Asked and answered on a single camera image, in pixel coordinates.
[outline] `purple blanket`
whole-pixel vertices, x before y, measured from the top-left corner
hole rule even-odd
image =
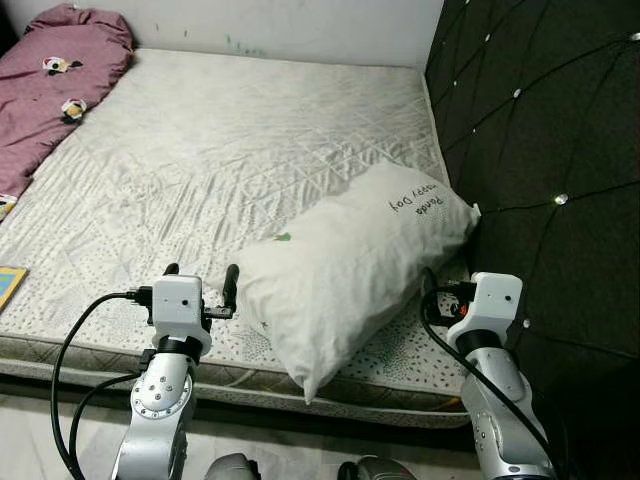
[[[59,5],[0,59],[0,220],[51,150],[125,72],[132,37],[117,13]]]

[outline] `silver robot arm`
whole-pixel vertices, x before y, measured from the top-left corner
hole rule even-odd
[[[149,309],[155,327],[153,345],[146,351],[149,363],[131,392],[131,424],[118,451],[112,480],[177,480],[186,459],[186,428],[195,409],[193,382],[200,357],[211,348],[212,318],[231,318],[235,311],[238,267],[227,270],[224,306],[207,309],[199,277],[171,274],[153,287],[141,287],[141,305]],[[212,465],[207,478],[228,476],[253,464],[242,455],[223,458]]]
[[[476,273],[471,282],[475,284],[473,299],[463,320],[449,329],[447,343],[493,382],[546,439],[531,406],[531,386],[503,348],[518,308],[522,281],[512,275]],[[469,372],[461,397],[471,417],[485,478],[556,478],[549,457],[531,432]]]

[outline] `white floor tile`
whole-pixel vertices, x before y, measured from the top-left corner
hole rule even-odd
[[[61,405],[63,431],[71,405]],[[78,455],[88,480],[108,478],[127,429],[125,411],[90,407],[80,423]],[[0,480],[68,480],[51,434],[49,403],[0,395]],[[404,463],[420,480],[479,480],[473,454],[391,445],[243,425],[195,421],[189,428],[183,478],[201,479],[211,462],[242,452],[260,464],[263,480],[335,480],[342,462],[362,455],[388,456]]]

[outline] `black tufted headboard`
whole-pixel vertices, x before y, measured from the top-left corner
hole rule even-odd
[[[18,37],[11,28],[2,2],[0,1],[0,57],[17,41]]]
[[[640,418],[635,32],[638,0],[446,0],[426,70],[470,270],[523,279],[510,342],[574,431]]]

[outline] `white pillow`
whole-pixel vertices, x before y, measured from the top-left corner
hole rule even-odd
[[[479,218],[430,176],[377,164],[236,254],[238,311],[309,403],[416,292],[422,267],[447,261]]]

